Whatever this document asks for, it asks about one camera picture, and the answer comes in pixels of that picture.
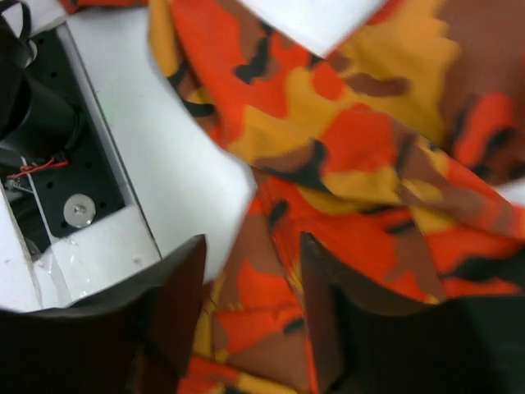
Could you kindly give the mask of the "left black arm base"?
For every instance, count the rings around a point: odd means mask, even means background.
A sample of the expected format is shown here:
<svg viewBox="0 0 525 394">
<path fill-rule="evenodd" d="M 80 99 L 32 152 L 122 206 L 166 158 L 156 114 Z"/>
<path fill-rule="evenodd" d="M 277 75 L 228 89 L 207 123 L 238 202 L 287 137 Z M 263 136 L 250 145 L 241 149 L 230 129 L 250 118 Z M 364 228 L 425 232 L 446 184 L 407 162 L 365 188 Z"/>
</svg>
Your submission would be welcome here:
<svg viewBox="0 0 525 394">
<path fill-rule="evenodd" d="M 1 183 L 31 255 L 125 205 L 58 30 L 33 32 L 30 6 L 3 1 Z"/>
</svg>

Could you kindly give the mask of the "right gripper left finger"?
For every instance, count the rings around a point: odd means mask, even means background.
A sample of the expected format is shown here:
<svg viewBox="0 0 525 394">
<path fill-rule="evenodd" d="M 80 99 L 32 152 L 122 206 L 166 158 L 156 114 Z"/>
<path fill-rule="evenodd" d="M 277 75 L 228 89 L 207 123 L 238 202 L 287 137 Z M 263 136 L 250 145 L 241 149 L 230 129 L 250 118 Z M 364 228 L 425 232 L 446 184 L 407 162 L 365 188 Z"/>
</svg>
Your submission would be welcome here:
<svg viewBox="0 0 525 394">
<path fill-rule="evenodd" d="M 194 236 L 66 308 L 2 311 L 2 392 L 175 392 L 192 352 L 206 253 L 204 236 Z"/>
</svg>

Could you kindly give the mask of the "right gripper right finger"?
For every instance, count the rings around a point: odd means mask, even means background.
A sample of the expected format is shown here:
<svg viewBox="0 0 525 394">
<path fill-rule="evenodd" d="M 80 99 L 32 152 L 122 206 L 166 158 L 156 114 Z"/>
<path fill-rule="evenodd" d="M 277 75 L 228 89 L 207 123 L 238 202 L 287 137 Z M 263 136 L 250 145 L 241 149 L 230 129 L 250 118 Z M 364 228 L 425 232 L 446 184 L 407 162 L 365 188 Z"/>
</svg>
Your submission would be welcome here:
<svg viewBox="0 0 525 394">
<path fill-rule="evenodd" d="M 523 392 L 522 296 L 424 304 L 346 266 L 306 232 L 300 266 L 319 392 Z"/>
</svg>

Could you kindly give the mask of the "orange camouflage trousers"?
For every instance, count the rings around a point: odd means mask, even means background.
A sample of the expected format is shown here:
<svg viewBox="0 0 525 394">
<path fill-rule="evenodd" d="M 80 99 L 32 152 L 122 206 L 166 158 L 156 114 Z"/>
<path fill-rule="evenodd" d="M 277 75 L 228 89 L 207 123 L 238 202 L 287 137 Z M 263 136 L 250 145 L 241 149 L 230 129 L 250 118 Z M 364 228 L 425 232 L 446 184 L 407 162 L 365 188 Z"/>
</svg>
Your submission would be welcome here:
<svg viewBox="0 0 525 394">
<path fill-rule="evenodd" d="M 300 237 L 418 302 L 522 296 L 524 4 L 388 1 L 318 56 L 239 1 L 150 1 L 161 73 L 257 189 L 175 393 L 321 393 Z"/>
</svg>

